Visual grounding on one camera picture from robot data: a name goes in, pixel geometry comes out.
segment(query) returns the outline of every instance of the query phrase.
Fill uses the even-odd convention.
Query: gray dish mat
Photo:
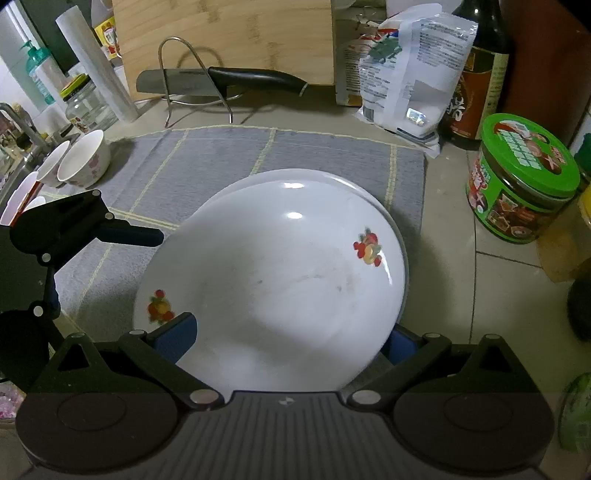
[[[412,266],[423,214],[426,164],[419,150],[349,136],[220,125],[168,130],[111,144],[93,188],[117,218],[165,236],[222,188],[278,168],[311,168],[363,187],[390,211]],[[79,193],[44,187],[48,200]],[[92,241],[56,274],[63,313],[94,341],[132,328],[135,293],[154,248]]]

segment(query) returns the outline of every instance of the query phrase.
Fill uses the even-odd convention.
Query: robotic arm
[[[397,326],[391,348],[407,353],[345,400],[234,392],[225,403],[175,365],[196,340],[190,313],[115,342],[61,336],[53,275],[94,238],[163,241],[115,219],[98,190],[0,227],[0,371],[27,393],[24,479],[545,478],[552,412],[498,335],[452,345]]]

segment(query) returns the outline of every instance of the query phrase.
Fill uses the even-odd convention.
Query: sink faucet
[[[12,120],[21,128],[21,130],[28,135],[28,137],[31,139],[31,142],[33,142],[33,147],[25,157],[25,161],[33,164],[33,166],[36,167],[45,155],[51,153],[50,145],[45,140],[43,140],[41,135],[29,127],[10,105],[0,102],[0,111],[6,112],[8,116],[12,118]]]

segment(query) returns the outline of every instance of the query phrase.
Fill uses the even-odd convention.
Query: screw head
[[[351,398],[359,405],[375,405],[382,399],[382,395],[374,390],[357,390]]]
[[[219,398],[219,394],[209,388],[202,388],[201,390],[191,392],[189,398],[197,405],[209,405]]]

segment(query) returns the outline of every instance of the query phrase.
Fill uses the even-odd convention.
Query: metal knife stand
[[[193,57],[195,57],[195,60],[197,60],[197,62],[199,62],[200,67],[203,69],[203,73],[205,74],[205,76],[209,79],[209,81],[212,83],[213,87],[215,88],[215,91],[217,92],[217,95],[219,97],[219,100],[214,100],[213,102],[206,102],[206,103],[190,103],[190,102],[182,102],[180,100],[174,100],[172,98],[170,98],[170,93],[168,91],[168,80],[166,78],[166,71],[164,70],[164,62],[162,60],[162,47],[164,47],[164,44],[166,42],[168,42],[169,40],[176,40],[181,42],[182,44],[184,44],[193,54]],[[165,38],[162,43],[160,44],[160,46],[158,47],[158,62],[160,62],[160,72],[162,72],[162,82],[164,84],[164,99],[166,100],[167,106],[168,106],[168,116],[166,117],[166,121],[164,123],[164,128],[168,128],[168,122],[170,122],[170,116],[173,112],[172,110],[172,104],[173,103],[177,103],[179,105],[186,105],[186,106],[210,106],[210,105],[223,105],[224,107],[226,107],[226,110],[228,110],[228,119],[229,119],[229,123],[233,123],[233,114],[232,114],[232,109],[230,108],[230,106],[228,105],[228,101],[230,100],[235,100],[237,98],[240,98],[242,96],[241,93],[234,95],[233,97],[230,98],[224,98],[224,95],[221,93],[220,89],[217,87],[216,83],[213,81],[211,75],[209,74],[209,72],[207,71],[207,67],[203,64],[203,62],[201,61],[201,59],[199,58],[199,55],[197,55],[197,52],[195,51],[195,49],[193,48],[193,46],[186,41],[185,39],[181,38],[181,37],[168,37]]]

